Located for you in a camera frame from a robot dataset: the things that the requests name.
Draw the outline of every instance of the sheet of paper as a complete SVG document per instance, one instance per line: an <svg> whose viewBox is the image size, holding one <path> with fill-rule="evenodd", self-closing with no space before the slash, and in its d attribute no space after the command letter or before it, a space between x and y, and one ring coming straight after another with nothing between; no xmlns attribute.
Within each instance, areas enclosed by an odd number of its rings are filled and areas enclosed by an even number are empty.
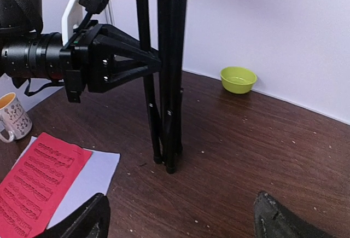
<svg viewBox="0 0 350 238"><path fill-rule="evenodd" d="M17 161L20 160L35 140L35 137L31 138L29 145L22 152ZM80 205L96 193L107 194L110 182L119 163L120 154L99 152L91 149L90 151L92 151L91 158L88 160L66 196L63 198L61 204L53 215L48 228L51 228L68 217L72 212L79 208Z"/></svg>
<svg viewBox="0 0 350 238"><path fill-rule="evenodd" d="M91 155L42 133L0 184L0 236L42 233Z"/></svg>

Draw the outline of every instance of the mug handle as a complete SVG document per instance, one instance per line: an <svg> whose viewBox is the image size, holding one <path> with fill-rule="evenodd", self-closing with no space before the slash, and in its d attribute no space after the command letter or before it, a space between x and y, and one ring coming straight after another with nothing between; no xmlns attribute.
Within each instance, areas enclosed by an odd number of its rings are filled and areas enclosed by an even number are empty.
<svg viewBox="0 0 350 238"><path fill-rule="evenodd" d="M2 136L2 134L0 133L0 140L2 140L5 143L11 143L13 140L15 140L15 133L12 130L9 130L7 132L9 134L9 138L5 138L4 136Z"/></svg>

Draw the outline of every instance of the green bowl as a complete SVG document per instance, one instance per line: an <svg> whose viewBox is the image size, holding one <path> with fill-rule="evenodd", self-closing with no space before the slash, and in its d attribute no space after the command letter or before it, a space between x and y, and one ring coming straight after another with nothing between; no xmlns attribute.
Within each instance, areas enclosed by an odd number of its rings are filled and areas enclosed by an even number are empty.
<svg viewBox="0 0 350 238"><path fill-rule="evenodd" d="M235 94L245 94L251 91L258 77L243 67L227 67L221 71L223 87Z"/></svg>

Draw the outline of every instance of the wood grain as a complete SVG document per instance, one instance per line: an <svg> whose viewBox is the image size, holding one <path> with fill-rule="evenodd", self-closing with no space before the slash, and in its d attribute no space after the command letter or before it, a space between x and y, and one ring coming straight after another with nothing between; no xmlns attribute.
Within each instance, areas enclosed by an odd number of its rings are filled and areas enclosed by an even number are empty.
<svg viewBox="0 0 350 238"><path fill-rule="evenodd" d="M174 175L152 162L141 80L85 93L79 105L61 90L29 112L31 135L121 153L108 192L109 237L254 237L260 190L350 237L349 126L258 93L233 95L189 73L183 87L184 153ZM0 143L0 181L28 141Z"/></svg>

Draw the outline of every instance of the floral mug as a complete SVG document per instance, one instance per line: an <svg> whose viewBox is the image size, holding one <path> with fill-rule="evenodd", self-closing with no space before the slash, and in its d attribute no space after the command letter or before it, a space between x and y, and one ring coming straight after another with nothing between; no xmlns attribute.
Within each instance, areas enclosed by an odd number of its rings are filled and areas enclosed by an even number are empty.
<svg viewBox="0 0 350 238"><path fill-rule="evenodd" d="M7 139L0 133L0 140L6 143L24 138L33 126L21 102L13 92L0 98L0 122L9 134Z"/></svg>

